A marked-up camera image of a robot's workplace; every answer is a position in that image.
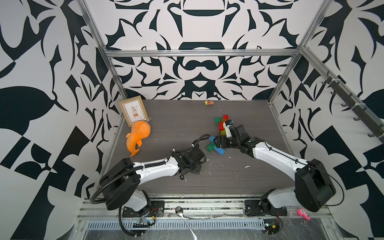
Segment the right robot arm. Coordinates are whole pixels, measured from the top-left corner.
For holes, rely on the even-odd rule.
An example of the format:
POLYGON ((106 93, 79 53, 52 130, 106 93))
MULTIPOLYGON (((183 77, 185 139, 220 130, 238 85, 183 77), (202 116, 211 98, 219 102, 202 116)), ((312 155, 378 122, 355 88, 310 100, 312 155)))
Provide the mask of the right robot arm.
POLYGON ((329 206, 328 201, 337 193, 335 184, 338 181, 327 172, 322 162, 297 158, 263 139, 250 137, 243 125, 228 125, 225 131, 224 136, 210 138, 216 148, 238 149, 243 154, 275 167, 295 182, 294 187, 271 189, 256 204, 246 205, 247 216, 285 216, 287 207, 302 207, 316 213, 322 207, 329 206))

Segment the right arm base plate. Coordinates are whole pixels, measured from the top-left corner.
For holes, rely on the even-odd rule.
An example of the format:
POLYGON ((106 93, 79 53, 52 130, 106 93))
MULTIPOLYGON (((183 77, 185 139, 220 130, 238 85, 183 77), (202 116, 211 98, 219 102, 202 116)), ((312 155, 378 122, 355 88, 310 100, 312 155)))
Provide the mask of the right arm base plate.
POLYGON ((248 217, 275 216, 285 217, 288 215, 286 207, 275 208, 267 200, 246 200, 245 215, 248 217))

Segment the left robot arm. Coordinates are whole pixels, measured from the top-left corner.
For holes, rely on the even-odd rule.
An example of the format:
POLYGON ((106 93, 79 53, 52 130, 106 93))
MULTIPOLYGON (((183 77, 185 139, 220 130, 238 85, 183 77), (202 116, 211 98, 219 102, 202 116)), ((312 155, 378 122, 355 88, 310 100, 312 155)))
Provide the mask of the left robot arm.
POLYGON ((101 177, 98 189, 90 198, 91 204, 104 203, 109 211, 117 209, 119 226, 126 235, 134 238, 144 235, 156 223, 155 217, 145 224, 133 224, 131 230, 124 227, 122 221, 124 208, 138 217, 154 214, 148 194, 144 190, 139 191, 138 186, 163 177, 179 176, 184 180, 188 173, 198 175, 207 160, 199 142, 210 137, 204 134, 190 148, 172 150, 164 159, 144 163, 132 162, 130 158, 122 159, 101 177))

